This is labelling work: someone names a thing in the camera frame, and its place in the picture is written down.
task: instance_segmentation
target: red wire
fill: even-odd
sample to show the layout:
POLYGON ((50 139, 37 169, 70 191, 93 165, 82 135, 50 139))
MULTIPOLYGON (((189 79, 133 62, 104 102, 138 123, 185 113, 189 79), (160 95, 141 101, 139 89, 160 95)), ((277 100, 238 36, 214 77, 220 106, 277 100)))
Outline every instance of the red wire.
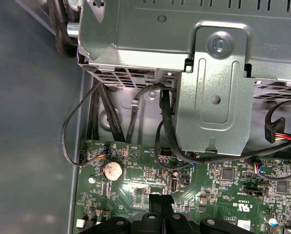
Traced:
POLYGON ((276 133, 275 136, 276 137, 282 137, 282 138, 285 138, 287 140, 291 140, 291 136, 288 136, 288 135, 285 135, 285 134, 276 133))

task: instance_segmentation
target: capacitor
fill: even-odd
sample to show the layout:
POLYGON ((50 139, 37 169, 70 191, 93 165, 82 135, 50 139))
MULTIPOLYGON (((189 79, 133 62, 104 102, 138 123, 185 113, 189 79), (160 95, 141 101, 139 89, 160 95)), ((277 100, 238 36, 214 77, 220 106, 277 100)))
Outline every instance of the capacitor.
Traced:
POLYGON ((275 218, 273 218, 272 214, 266 214, 264 216, 264 221, 266 221, 272 227, 277 225, 277 220, 275 218))
POLYGON ((109 180, 118 180, 123 174, 123 166, 118 161, 109 161, 105 164, 103 173, 109 180))

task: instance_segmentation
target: integrated circuit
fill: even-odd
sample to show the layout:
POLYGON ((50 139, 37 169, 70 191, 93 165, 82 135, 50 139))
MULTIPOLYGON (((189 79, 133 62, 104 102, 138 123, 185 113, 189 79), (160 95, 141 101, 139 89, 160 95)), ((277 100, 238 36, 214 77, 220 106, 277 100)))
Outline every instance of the integrated circuit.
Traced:
POLYGON ((276 185, 277 193, 287 193, 288 192, 288 182, 287 181, 279 181, 276 185))
POLYGON ((232 169, 222 169, 222 179, 233 180, 233 170, 232 169))

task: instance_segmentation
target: round hole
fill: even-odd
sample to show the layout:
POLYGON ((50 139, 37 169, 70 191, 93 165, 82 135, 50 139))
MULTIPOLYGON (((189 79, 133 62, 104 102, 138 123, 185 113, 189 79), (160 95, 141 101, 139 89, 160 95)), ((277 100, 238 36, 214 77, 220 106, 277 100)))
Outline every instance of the round hole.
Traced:
POLYGON ((166 16, 158 16, 157 21, 158 23, 164 23, 166 22, 167 17, 166 16))
POLYGON ((149 214, 147 217, 150 218, 150 219, 154 219, 154 218, 156 218, 156 215, 155 214, 149 214))
POLYGON ((219 97, 218 95, 213 95, 212 96, 212 103, 214 105, 218 105, 221 102, 221 97, 219 97))

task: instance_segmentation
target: chip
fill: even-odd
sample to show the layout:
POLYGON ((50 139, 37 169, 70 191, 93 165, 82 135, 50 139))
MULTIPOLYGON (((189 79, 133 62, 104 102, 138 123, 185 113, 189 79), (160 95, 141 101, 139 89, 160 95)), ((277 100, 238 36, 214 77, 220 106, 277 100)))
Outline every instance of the chip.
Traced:
POLYGON ((206 197, 201 197, 199 200, 201 205, 206 205, 207 204, 207 198, 206 197))
POLYGON ((151 186, 150 189, 151 189, 151 194, 163 195, 163 188, 162 187, 151 186))
POLYGON ((285 181, 279 181, 276 185, 277 193, 287 193, 288 192, 288 183, 285 181))
POLYGON ((199 206, 198 207, 199 212, 206 212, 206 206, 199 206))
POLYGON ((226 179, 226 180, 233 180, 233 170, 232 169, 223 169, 221 178, 226 179))

